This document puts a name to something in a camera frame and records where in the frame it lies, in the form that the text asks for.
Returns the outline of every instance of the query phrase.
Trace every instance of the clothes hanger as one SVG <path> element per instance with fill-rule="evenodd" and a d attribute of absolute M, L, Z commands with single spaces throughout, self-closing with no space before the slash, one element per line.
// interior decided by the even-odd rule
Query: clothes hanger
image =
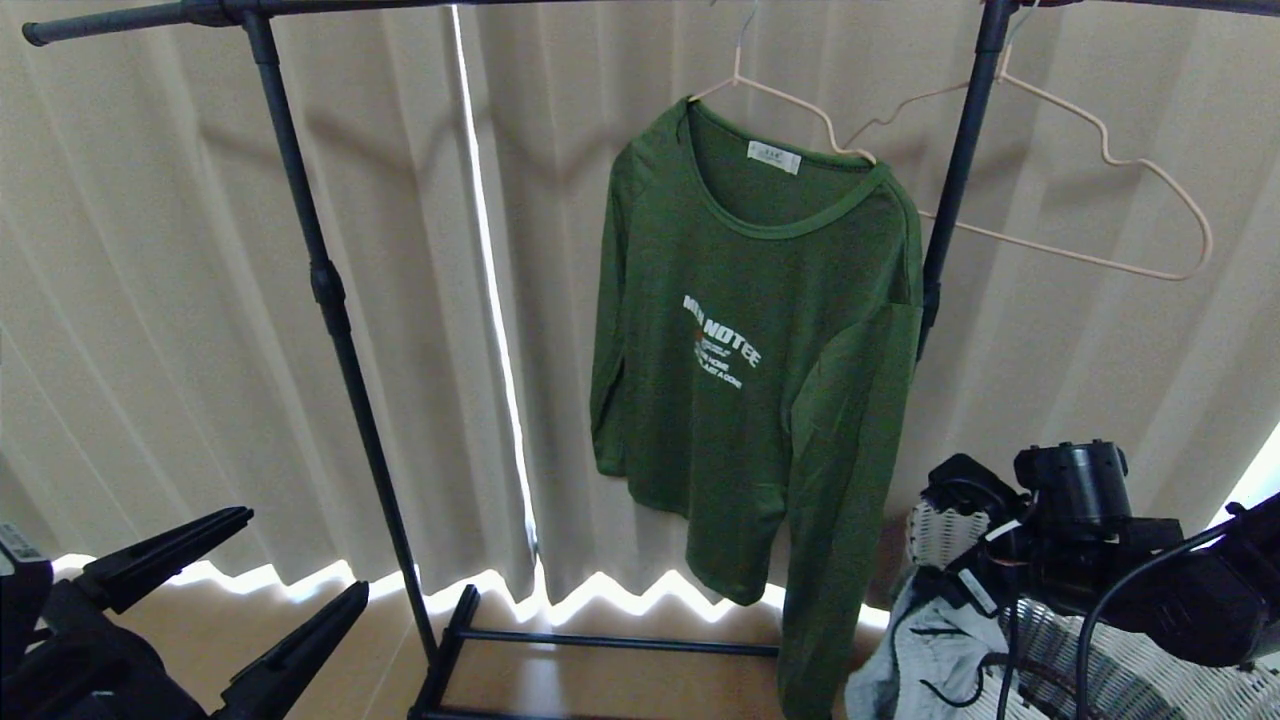
<path fill-rule="evenodd" d="M 708 95 L 710 95 L 710 94 L 713 94 L 713 92 L 716 92 L 718 90 L 722 90 L 724 87 L 730 87 L 730 86 L 737 87 L 739 85 L 745 85 L 748 87 L 753 87 L 755 90 L 759 90 L 760 92 L 767 92 L 767 94 L 769 94 L 769 95 L 772 95 L 774 97 L 780 97 L 782 100 L 786 100 L 787 102 L 791 102 L 792 105 L 799 105 L 800 108 L 804 108 L 805 110 L 809 110 L 814 115 L 818 115 L 822 119 L 823 124 L 827 126 L 827 140 L 831 141 L 831 149 L 832 149 L 832 151 L 835 154 L 837 154 L 837 155 L 860 155 L 861 158 L 865 158 L 867 161 L 869 161 L 872 165 L 874 165 L 877 163 L 877 160 L 876 160 L 876 156 L 872 155 L 870 152 L 868 152 L 868 151 L 865 151 L 865 150 L 863 150 L 860 147 L 855 147 L 855 149 L 850 150 L 850 149 L 847 149 L 849 143 L 846 143 L 846 146 L 842 147 L 838 142 L 836 142 L 836 126 L 831 122 L 831 115 L 828 115 L 826 111 L 823 111 L 822 108 L 818 108 L 817 105 L 814 105 L 812 102 L 806 102 L 804 100 L 800 100 L 799 97 L 796 97 L 794 95 L 787 95 L 786 92 L 782 92 L 781 90 L 774 90 L 774 88 L 772 88 L 772 87 L 769 87 L 769 86 L 767 86 L 767 85 L 764 85 L 762 82 L 756 82 L 756 81 L 754 81 L 751 78 L 742 77 L 742 72 L 741 72 L 742 70 L 742 41 L 746 38 L 746 28 L 751 24 L 751 19 L 755 18 L 755 12 L 759 10 L 759 9 L 760 9 L 760 0 L 755 0 L 751 4 L 751 12 L 746 15 L 746 22 L 742 23 L 742 29 L 739 31 L 739 33 L 737 33 L 737 46 L 733 49 L 733 74 L 730 76 L 727 79 L 722 79 L 721 82 L 718 82 L 718 83 L 708 87 L 707 90 L 699 92 L 698 95 L 691 96 L 689 99 L 689 101 L 690 102 L 696 102 L 699 100 L 703 100 Z"/>
<path fill-rule="evenodd" d="M 1010 242 L 1010 243 L 1014 243 L 1014 245 L 1020 245 L 1023 247 L 1029 247 L 1032 250 L 1038 250 L 1041 252 L 1050 252 L 1052 255 L 1059 255 L 1059 256 L 1062 256 L 1062 258 L 1070 258 L 1073 260 L 1080 260 L 1082 263 L 1092 263 L 1094 265 L 1101 265 L 1103 268 L 1111 268 L 1114 270 L 1121 270 L 1121 272 L 1125 272 L 1125 273 L 1132 273 L 1132 274 L 1142 275 L 1142 277 L 1147 277 L 1147 278 L 1155 278 L 1155 279 L 1160 279 L 1160 281 L 1178 282 L 1178 281 L 1185 281 L 1185 279 L 1196 275 L 1196 273 L 1198 273 L 1208 263 L 1210 258 L 1213 255 L 1213 229 L 1210 227 L 1208 218 L 1204 217 L 1204 211 L 1201 210 L 1199 205 L 1196 202 L 1196 200 L 1192 199 L 1190 193 L 1188 193 L 1187 190 L 1183 188 L 1183 186 L 1179 184 L 1178 181 L 1175 181 L 1172 176 L 1170 176 L 1167 172 L 1165 172 L 1164 168 L 1161 168 L 1160 165 L 1157 165 L 1156 163 L 1152 163 L 1151 160 L 1148 160 L 1146 158 L 1138 158 L 1138 159 L 1134 159 L 1134 160 L 1117 160 L 1117 159 L 1115 159 L 1111 155 L 1111 135 L 1107 131 L 1106 123 L 1103 123 L 1101 119 L 1098 119 L 1097 115 L 1089 113 L 1088 110 L 1085 110 L 1085 109 L 1083 109 L 1083 108 L 1080 108 L 1080 106 L 1078 106 L 1078 105 L 1075 105 L 1075 104 L 1073 104 L 1073 102 L 1070 102 L 1068 100 L 1064 100 L 1064 99 L 1061 99 L 1061 97 L 1059 97 L 1056 95 L 1046 92 L 1046 91 L 1036 87 L 1034 85 L 1030 85 L 1029 82 L 1025 82 L 1023 79 L 1019 79 L 1019 78 L 1009 74 L 1009 60 L 1010 60 L 1010 56 L 1012 55 L 1014 35 L 1021 28 L 1023 23 L 1025 23 L 1027 19 L 1030 17 L 1032 10 L 1034 10 L 1036 8 L 1039 6 L 1039 3 L 1041 3 L 1041 0 L 1037 0 L 1036 4 L 1032 5 L 1030 9 L 1028 9 L 1027 15 L 1024 15 L 1019 20 L 1019 23 L 1010 29 L 1009 37 L 1007 37 L 1007 40 L 1005 42 L 1005 47 L 1001 51 L 1000 65 L 998 65 L 998 70 L 996 73 L 996 83 L 997 85 L 1010 85 L 1012 87 L 1016 87 L 1016 88 L 1019 88 L 1019 90 L 1021 90 L 1024 92 L 1028 92 L 1028 94 L 1030 94 L 1030 95 L 1033 95 L 1033 96 L 1036 96 L 1036 97 L 1038 97 L 1041 100 L 1044 100 L 1046 102 L 1056 105 L 1056 106 L 1059 106 L 1059 108 L 1061 108 L 1061 109 L 1064 109 L 1064 110 L 1066 110 L 1066 111 L 1069 111 L 1069 113 L 1071 113 L 1074 115 L 1078 115 L 1078 117 L 1084 118 L 1085 120 L 1088 120 L 1093 127 L 1096 127 L 1098 129 L 1098 135 L 1100 135 L 1100 138 L 1101 138 L 1101 155 L 1102 155 L 1102 161 L 1103 163 L 1108 164 L 1108 165 L 1111 165 L 1114 168 L 1123 168 L 1123 167 L 1126 167 L 1126 165 L 1138 165 L 1138 167 L 1140 167 L 1140 168 L 1143 168 L 1146 170 L 1149 170 L 1156 177 L 1158 177 L 1161 181 L 1164 181 L 1164 183 L 1167 184 L 1169 188 L 1172 190 L 1175 195 L 1178 195 L 1178 199 L 1181 200 L 1184 205 L 1187 205 L 1187 209 L 1190 210 L 1192 215 L 1196 217 L 1197 224 L 1199 224 L 1199 229 L 1201 229 L 1201 256 L 1199 256 L 1199 260 L 1196 263 L 1196 266 L 1193 266 L 1187 273 L 1167 273 L 1167 272 L 1164 272 L 1164 270 L 1152 270 L 1149 268 L 1142 268 L 1142 266 L 1138 266 L 1138 265 L 1129 265 L 1126 263 L 1119 263 L 1116 260 L 1107 260 L 1106 258 L 1096 258 L 1093 255 L 1084 255 L 1083 252 L 1074 252 L 1071 250 L 1062 250 L 1060 247 L 1052 247 L 1052 246 L 1048 246 L 1048 245 L 1041 245 L 1038 242 L 1032 242 L 1032 241 L 1028 241 L 1028 240 L 1021 240 L 1021 238 L 1016 238 L 1016 237 L 1007 236 L 1007 234 L 1004 234 L 1004 233 L 998 233 L 998 232 L 983 229 L 983 228 L 979 228 L 979 227 L 974 227 L 974 225 L 970 225 L 968 223 L 956 223 L 956 227 L 966 229 L 966 231 L 973 232 L 973 233 L 978 233 L 978 234 L 983 234 L 983 236 L 998 240 L 1001 242 Z M 864 131 L 867 131 L 872 126 L 888 126 L 888 124 L 891 124 L 893 120 L 897 119 L 897 115 L 899 115 L 899 113 L 902 111 L 902 108 L 910 105 L 911 102 L 915 102 L 916 100 L 924 100 L 927 97 L 936 97 L 938 95 L 945 95 L 947 92 L 952 92 L 952 91 L 961 90 L 961 88 L 965 88 L 965 87 L 969 87 L 969 83 L 968 82 L 961 82 L 959 85 L 952 85 L 952 86 L 945 87 L 942 90 L 934 90 L 932 92 L 925 92 L 924 95 L 916 95 L 915 97 L 910 97 L 908 100 L 904 100 L 901 104 L 899 104 L 899 106 L 893 110 L 893 114 L 890 115 L 890 118 L 887 120 L 883 120 L 883 119 L 879 119 L 879 118 L 874 118 L 874 119 L 869 120 L 867 124 L 864 124 L 863 127 L 858 128 L 858 132 L 855 132 L 849 138 L 849 142 L 846 143 L 846 146 L 847 145 L 852 145 L 854 140 L 856 140 L 859 135 L 861 135 Z M 936 215 L 933 213 L 927 213 L 924 210 L 920 210 L 920 215 L 923 215 L 925 218 L 936 219 Z"/>

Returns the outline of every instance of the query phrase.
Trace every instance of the curtain fold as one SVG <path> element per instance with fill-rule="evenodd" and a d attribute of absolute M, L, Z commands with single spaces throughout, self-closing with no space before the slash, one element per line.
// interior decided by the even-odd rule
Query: curtain fold
<path fill-rule="evenodd" d="M 613 156 L 678 97 L 731 72 L 745 3 L 486 6 L 463 15 L 489 220 L 515 316 L 512 355 L 552 600 L 596 570 L 632 592 L 682 561 L 682 523 L 598 475 L 586 398 L 605 183 Z M 764 3 L 744 73 L 815 101 L 844 140 L 905 97 L 968 78 L 969 3 Z M 1011 69 L 1110 123 L 1115 152 L 1149 155 L 1217 231 L 1185 283 L 1106 272 L 957 234 L 919 365 L 884 511 L 969 452 L 1012 482 L 1032 443 L 1124 447 L 1134 511 L 1202 527 L 1280 420 L 1275 174 L 1280 46 L 1258 18 L 1084 4 L 1041 9 Z M 754 132 L 827 150 L 819 122 L 763 94 L 709 104 Z M 859 145 L 936 206 L 963 92 L 902 111 Z M 997 87 L 961 218 L 1061 247 L 1188 268 L 1190 215 L 1155 178 L 1111 169 L 1083 120 Z M 924 222 L 925 233 L 931 229 Z M 890 544 L 882 550 L 893 552 Z M 886 560 L 892 564 L 892 557 Z M 776 578 L 781 564 L 774 562 Z"/>
<path fill-rule="evenodd" d="M 243 33 L 20 41 L 54 14 L 0 8 L 0 482 L 50 553 L 244 503 L 228 574 L 396 570 Z M 274 26 L 424 587 L 527 594 L 449 12 Z"/>

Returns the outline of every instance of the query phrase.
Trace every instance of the black clothing rack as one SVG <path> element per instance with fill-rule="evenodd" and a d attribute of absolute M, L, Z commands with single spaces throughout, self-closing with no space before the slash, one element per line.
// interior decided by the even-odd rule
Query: black clothing rack
<path fill-rule="evenodd" d="M 584 0 L 458 0 L 458 4 L 502 5 L 544 1 L 573 3 Z M 1039 6 L 1057 8 L 1080 1 L 1083 0 L 1042 0 Z M 1280 0 L 1108 1 L 1280 17 Z M 182 0 L 165 5 L 114 10 L 42 23 L 27 23 L 23 26 L 22 33 L 27 41 L 36 46 L 77 37 L 186 23 L 205 27 L 238 26 L 248 35 L 253 61 L 257 63 L 259 72 L 262 76 L 262 90 L 266 94 L 271 124 L 275 128 L 275 138 L 279 143 L 282 160 L 284 161 L 284 172 L 289 181 L 289 190 L 293 193 L 293 204 L 298 214 L 298 222 L 302 225 L 302 240 L 311 259 L 311 290 L 316 302 L 320 304 L 329 334 L 333 337 L 338 363 L 342 366 L 343 382 L 347 386 L 352 411 L 356 415 L 356 424 L 360 428 L 360 437 L 365 446 L 370 470 L 372 471 L 374 486 L 378 489 L 383 516 L 387 520 L 387 530 L 390 534 L 392 547 L 396 551 L 396 561 L 404 575 L 404 591 L 408 593 L 410 606 L 413 610 L 413 620 L 417 625 L 422 650 L 426 653 L 429 664 L 422 689 L 417 696 L 417 701 L 408 711 L 410 720 L 485 717 L 554 720 L 531 715 L 445 707 L 443 700 L 449 684 L 449 676 L 457 664 L 463 643 L 468 639 L 759 657 L 777 656 L 778 648 L 776 646 L 480 630 L 471 626 L 471 620 L 480 606 L 480 593 L 475 585 L 468 585 L 463 591 L 448 626 L 444 628 L 442 641 L 436 644 L 435 635 L 431 632 L 430 618 L 428 618 L 426 606 L 422 601 L 417 574 L 415 573 L 413 551 L 410 548 L 408 537 L 404 533 L 404 520 L 401 516 L 399 503 L 396 500 L 396 491 L 392 486 L 387 457 L 383 455 L 372 406 L 369 402 L 369 391 L 360 372 L 360 359 L 356 355 L 356 346 L 352 342 L 351 320 L 346 310 L 342 278 L 325 249 L 324 233 L 320 228 L 320 219 L 316 215 L 315 200 L 312 199 L 311 186 L 307 181 L 306 167 L 302 161 L 302 151 L 298 147 L 297 131 L 293 127 L 293 117 L 289 113 L 284 81 L 280 76 L 280 56 L 276 53 L 275 38 L 271 35 L 271 18 L 448 4 L 451 3 L 447 0 Z M 933 322 L 938 314 L 942 291 L 942 266 L 946 261 L 951 234 L 955 231 L 955 223 L 960 213 L 960 201 L 964 197 L 965 186 L 969 181 L 969 169 L 973 165 L 974 150 L 977 149 L 978 136 L 982 131 L 982 120 L 987 111 L 987 100 L 991 97 L 991 88 L 996 77 L 996 64 L 1009 32 L 1009 19 L 1020 6 L 1033 4 L 1034 0 L 987 0 L 983 8 L 969 90 L 965 96 L 964 110 L 960 115 L 960 126 L 956 129 L 955 146 L 951 151 L 951 163 L 947 168 L 937 219 L 934 220 L 933 233 L 929 238 L 928 254 L 924 259 L 924 324 L 920 328 L 922 352 L 929 328 L 933 327 Z"/>

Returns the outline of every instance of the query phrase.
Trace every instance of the green shirt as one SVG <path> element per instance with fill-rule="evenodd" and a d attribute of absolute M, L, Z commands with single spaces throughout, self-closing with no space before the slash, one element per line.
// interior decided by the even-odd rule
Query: green shirt
<path fill-rule="evenodd" d="M 689 566 L 748 605 L 787 519 L 778 692 L 826 720 L 849 673 L 920 327 L 915 206 L 884 164 L 681 100 L 613 163 L 591 434 L 689 518 Z"/>

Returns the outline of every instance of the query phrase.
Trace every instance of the floor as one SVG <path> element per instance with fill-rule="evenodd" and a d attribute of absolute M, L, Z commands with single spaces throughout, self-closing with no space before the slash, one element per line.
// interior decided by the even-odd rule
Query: floor
<path fill-rule="evenodd" d="M 165 585 L 115 620 L 150 641 L 169 674 L 212 711 L 238 669 L 340 591 L 335 580 L 294 602 L 278 585 L 248 594 L 212 580 Z M 403 592 L 371 601 L 289 717 L 404 717 L 426 673 L 411 620 Z M 447 621 L 433 618 L 436 633 Z M 756 605 L 712 624 L 667 596 L 641 618 L 596 598 L 554 630 L 772 643 L 777 623 L 774 609 Z M 518 623 L 497 594 L 481 602 L 475 626 L 552 629 L 541 616 Z M 876 642 L 874 629 L 860 629 L 856 655 Z M 781 717 L 772 660 L 511 643 L 468 643 L 445 702 L 573 717 Z"/>

